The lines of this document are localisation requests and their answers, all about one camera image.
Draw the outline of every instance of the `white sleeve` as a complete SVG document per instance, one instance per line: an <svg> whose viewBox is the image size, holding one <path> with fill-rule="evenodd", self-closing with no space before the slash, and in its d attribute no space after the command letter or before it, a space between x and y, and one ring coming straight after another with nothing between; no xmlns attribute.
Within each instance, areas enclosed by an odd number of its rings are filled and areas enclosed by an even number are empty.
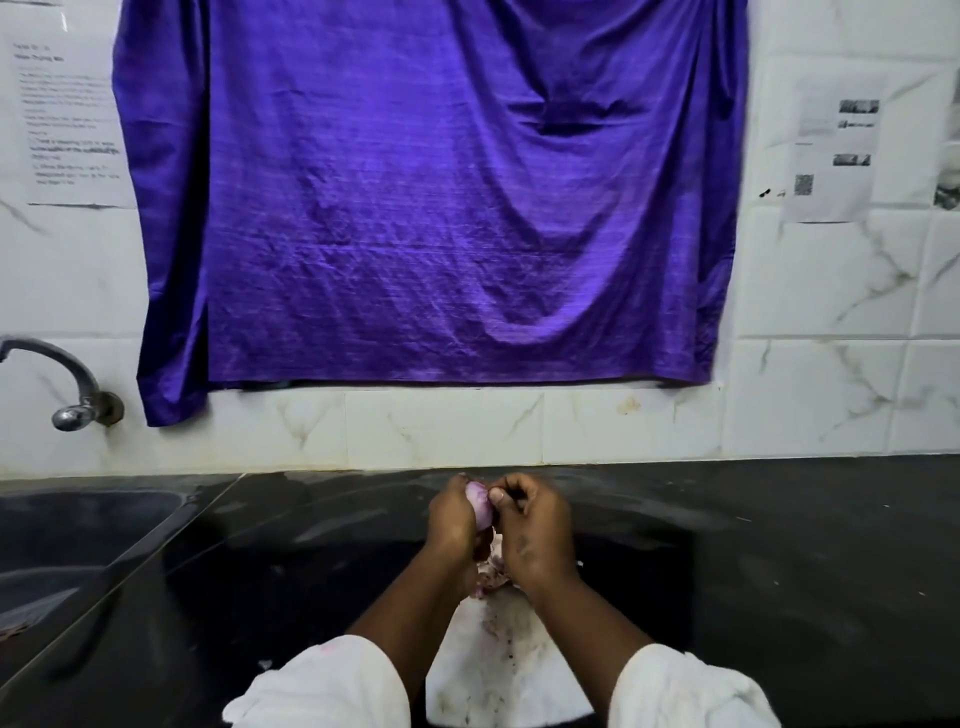
<svg viewBox="0 0 960 728"><path fill-rule="evenodd" d="M257 675L224 708L236 728L410 728L410 701L383 651L344 635Z"/></svg>
<svg viewBox="0 0 960 728"><path fill-rule="evenodd" d="M779 728L760 686L663 644L648 644L613 688L609 728Z"/></svg>

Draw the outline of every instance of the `person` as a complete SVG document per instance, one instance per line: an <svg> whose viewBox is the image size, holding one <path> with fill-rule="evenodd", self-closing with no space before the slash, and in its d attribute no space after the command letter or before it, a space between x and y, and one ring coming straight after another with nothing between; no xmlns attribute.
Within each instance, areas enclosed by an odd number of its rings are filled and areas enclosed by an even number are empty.
<svg viewBox="0 0 960 728"><path fill-rule="evenodd" d="M422 550L346 635L257 676L225 707L224 721L235 728L410 726L410 702L454 610L474 593L476 561L489 544L488 534L477 537L467 483L457 475L433 498ZM507 573L608 726L780 725L753 680L653 643L580 579L570 508L557 491L514 473L493 483L489 496Z"/></svg>

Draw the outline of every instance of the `white chopping board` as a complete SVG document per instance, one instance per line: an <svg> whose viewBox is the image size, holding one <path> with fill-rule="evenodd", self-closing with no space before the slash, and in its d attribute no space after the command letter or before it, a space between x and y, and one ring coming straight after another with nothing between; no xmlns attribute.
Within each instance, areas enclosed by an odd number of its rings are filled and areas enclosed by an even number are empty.
<svg viewBox="0 0 960 728"><path fill-rule="evenodd" d="M534 728L591 712L527 597L512 587L464 599L424 687L426 718L455 728Z"/></svg>

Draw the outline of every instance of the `tiled wall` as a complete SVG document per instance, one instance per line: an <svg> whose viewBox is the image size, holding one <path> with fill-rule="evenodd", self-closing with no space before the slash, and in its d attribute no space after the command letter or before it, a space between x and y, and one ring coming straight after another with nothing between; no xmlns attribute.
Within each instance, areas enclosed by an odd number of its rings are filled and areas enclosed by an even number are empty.
<svg viewBox="0 0 960 728"><path fill-rule="evenodd" d="M114 1L66 0L71 32L109 43ZM56 27L60 12L0 4L0 28L24 22ZM0 476L960 450L960 208L946 210L960 188L960 0L756 0L751 22L737 264L713 384L222 392L205 417L164 431L144 425L133 380L146 306L136 214L24 204L0 64L0 332L69 349L129 408L110 430L56 432L71 380L15 353L0 365ZM793 80L858 70L890 79L870 219L783 225L779 198L759 193L786 187Z"/></svg>

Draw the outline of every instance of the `left hand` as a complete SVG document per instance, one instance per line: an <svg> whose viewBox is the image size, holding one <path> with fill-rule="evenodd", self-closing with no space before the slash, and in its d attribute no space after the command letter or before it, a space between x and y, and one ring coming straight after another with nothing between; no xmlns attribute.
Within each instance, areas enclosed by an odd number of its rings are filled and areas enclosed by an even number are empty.
<svg viewBox="0 0 960 728"><path fill-rule="evenodd" d="M454 475L430 501L425 547L438 561L462 572L465 595L473 593L477 581L477 562L490 556L493 539L492 528L481 533L476 531L476 516L467 500L467 483L470 480L462 473Z"/></svg>

